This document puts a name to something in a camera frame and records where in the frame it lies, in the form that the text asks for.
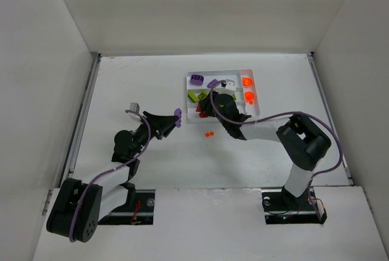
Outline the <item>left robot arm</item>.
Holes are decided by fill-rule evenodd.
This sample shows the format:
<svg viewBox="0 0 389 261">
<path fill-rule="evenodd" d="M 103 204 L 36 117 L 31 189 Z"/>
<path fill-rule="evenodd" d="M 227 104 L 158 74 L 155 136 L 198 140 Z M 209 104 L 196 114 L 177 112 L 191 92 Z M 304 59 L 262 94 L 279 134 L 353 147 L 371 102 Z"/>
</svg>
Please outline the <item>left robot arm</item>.
<svg viewBox="0 0 389 261">
<path fill-rule="evenodd" d="M 182 119 L 179 108 L 170 116 L 146 111 L 126 113 L 138 117 L 140 125 L 134 131 L 116 133 L 107 168 L 84 179 L 68 178 L 62 183 L 47 218 L 47 232 L 70 242 L 88 242 L 100 220 L 120 206 L 133 204 L 136 190 L 130 181 L 137 173 L 141 155 L 152 139 L 166 138 L 179 128 Z"/>
</svg>

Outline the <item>orange round lego piece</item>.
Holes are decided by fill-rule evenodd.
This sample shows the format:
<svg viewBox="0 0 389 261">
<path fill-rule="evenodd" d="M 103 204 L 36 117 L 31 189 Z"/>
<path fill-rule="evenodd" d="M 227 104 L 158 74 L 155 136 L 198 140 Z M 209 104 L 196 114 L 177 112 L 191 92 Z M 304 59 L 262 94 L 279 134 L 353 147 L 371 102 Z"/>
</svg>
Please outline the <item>orange round lego piece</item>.
<svg viewBox="0 0 389 261">
<path fill-rule="evenodd" d="M 253 105 L 254 104 L 254 99 L 255 99 L 254 93 L 252 93 L 250 91 L 247 91 L 247 92 L 244 93 L 244 98 L 245 98 L 245 101 L 249 105 Z"/>
</svg>

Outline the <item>purple lego plate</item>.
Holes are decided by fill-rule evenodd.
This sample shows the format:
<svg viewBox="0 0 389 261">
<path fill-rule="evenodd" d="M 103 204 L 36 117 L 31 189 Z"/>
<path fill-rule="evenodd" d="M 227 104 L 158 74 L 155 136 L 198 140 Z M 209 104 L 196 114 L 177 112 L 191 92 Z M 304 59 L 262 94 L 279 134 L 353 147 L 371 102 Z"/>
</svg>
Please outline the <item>purple lego plate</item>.
<svg viewBox="0 0 389 261">
<path fill-rule="evenodd" d="M 180 108 L 175 109 L 174 116 L 176 116 L 175 126 L 180 128 L 182 124 L 182 110 Z"/>
</svg>

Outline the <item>purple wedge lego piece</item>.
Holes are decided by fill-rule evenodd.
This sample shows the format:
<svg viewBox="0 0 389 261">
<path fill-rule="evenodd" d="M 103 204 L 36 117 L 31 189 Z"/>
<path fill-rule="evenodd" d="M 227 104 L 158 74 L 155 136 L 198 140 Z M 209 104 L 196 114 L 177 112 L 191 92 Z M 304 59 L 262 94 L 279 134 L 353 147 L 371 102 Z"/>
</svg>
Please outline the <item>purple wedge lego piece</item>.
<svg viewBox="0 0 389 261">
<path fill-rule="evenodd" d="M 212 88 L 215 88 L 216 86 L 218 86 L 219 84 L 219 80 L 217 79 L 213 79 L 212 81 L 210 81 L 208 84 L 207 84 L 207 87 L 212 89 Z"/>
</svg>

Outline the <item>lime green square lego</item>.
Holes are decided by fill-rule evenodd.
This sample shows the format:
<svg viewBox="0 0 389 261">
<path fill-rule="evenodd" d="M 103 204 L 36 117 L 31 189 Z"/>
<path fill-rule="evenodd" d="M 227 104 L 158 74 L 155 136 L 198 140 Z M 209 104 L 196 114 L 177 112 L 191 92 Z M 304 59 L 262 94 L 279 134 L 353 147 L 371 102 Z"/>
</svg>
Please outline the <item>lime green square lego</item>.
<svg viewBox="0 0 389 261">
<path fill-rule="evenodd" d="M 201 92 L 201 93 L 198 95 L 198 99 L 199 99 L 199 100 L 204 100 L 208 95 L 209 95 L 208 92 Z"/>
</svg>

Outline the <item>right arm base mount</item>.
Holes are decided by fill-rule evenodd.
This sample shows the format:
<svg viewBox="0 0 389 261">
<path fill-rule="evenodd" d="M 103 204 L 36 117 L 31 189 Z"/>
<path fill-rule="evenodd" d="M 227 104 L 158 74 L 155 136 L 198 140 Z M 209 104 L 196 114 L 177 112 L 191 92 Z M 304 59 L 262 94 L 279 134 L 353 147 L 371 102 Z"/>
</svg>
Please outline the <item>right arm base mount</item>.
<svg viewBox="0 0 389 261">
<path fill-rule="evenodd" d="M 316 197 L 313 188 L 310 188 L 310 194 L 310 198 L 307 191 L 294 198 L 282 189 L 262 190 L 266 224 L 324 224 L 328 217 L 325 205 Z"/>
</svg>

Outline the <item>orange flower lego piece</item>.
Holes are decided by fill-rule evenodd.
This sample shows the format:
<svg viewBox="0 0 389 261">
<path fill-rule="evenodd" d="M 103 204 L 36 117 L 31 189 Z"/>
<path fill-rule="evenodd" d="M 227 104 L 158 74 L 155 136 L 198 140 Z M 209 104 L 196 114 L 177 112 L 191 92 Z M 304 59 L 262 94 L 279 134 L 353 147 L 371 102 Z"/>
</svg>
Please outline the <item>orange flower lego piece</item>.
<svg viewBox="0 0 389 261">
<path fill-rule="evenodd" d="M 249 88 L 253 85 L 253 80 L 249 77 L 243 77 L 242 78 L 242 85 L 245 88 Z"/>
</svg>

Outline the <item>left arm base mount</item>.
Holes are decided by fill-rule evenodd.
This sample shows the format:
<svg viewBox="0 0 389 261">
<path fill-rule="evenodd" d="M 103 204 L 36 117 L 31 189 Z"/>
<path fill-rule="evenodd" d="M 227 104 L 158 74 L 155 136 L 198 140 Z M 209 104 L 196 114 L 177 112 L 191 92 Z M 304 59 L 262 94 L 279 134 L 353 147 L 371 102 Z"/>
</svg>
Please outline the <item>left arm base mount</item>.
<svg viewBox="0 0 389 261">
<path fill-rule="evenodd" d="M 155 189 L 136 189 L 127 182 L 104 192 L 98 215 L 99 225 L 152 225 Z"/>
</svg>

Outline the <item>purple round lego brick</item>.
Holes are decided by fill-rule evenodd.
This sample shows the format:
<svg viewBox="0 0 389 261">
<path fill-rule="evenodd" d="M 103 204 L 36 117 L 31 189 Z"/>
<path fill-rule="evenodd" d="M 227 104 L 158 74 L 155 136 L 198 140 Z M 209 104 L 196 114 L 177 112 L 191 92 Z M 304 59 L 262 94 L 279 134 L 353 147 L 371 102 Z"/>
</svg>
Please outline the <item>purple round lego brick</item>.
<svg viewBox="0 0 389 261">
<path fill-rule="evenodd" d="M 202 86 L 204 84 L 204 77 L 199 74 L 192 74 L 190 77 L 190 84 L 196 86 Z"/>
</svg>

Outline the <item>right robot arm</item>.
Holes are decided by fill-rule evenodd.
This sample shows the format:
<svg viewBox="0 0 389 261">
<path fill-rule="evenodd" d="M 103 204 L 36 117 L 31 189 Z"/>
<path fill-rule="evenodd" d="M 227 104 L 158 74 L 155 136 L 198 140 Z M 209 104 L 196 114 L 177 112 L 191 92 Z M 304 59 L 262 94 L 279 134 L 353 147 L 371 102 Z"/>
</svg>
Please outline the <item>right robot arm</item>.
<svg viewBox="0 0 389 261">
<path fill-rule="evenodd" d="M 215 117 L 234 139 L 279 142 L 292 161 L 283 193 L 299 198 L 309 186 L 318 162 L 326 155 L 331 140 L 305 115 L 268 122 L 249 122 L 250 115 L 240 113 L 233 97 L 213 91 L 200 100 L 196 111 L 202 117 Z"/>
</svg>

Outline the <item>long lime green lego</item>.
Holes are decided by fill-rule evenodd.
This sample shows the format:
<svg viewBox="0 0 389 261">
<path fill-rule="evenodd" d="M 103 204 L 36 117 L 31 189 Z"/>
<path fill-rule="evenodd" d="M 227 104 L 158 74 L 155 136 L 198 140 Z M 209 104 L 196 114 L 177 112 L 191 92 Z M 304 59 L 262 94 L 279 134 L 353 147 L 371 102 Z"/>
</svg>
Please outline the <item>long lime green lego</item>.
<svg viewBox="0 0 389 261">
<path fill-rule="evenodd" d="M 188 99 L 190 100 L 191 103 L 198 103 L 199 102 L 199 98 L 192 91 L 187 92 L 187 97 L 188 97 Z"/>
</svg>

